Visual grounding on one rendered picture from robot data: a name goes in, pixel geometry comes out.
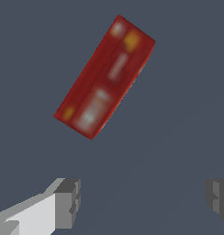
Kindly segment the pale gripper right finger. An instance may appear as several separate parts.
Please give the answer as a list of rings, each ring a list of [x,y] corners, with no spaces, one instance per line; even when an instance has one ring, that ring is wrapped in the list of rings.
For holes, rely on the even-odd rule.
[[[207,179],[205,188],[207,205],[224,220],[224,178]]]

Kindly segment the red printed box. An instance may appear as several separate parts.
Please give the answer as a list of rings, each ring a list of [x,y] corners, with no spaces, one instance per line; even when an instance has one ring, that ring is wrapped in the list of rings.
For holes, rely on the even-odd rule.
[[[118,15],[53,115],[93,139],[151,56],[155,40]]]

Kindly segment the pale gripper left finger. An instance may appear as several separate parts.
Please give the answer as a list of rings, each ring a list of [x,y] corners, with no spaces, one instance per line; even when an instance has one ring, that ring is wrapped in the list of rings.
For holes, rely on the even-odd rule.
[[[81,204],[81,180],[57,178],[42,194],[0,212],[0,235],[52,235],[71,229]]]

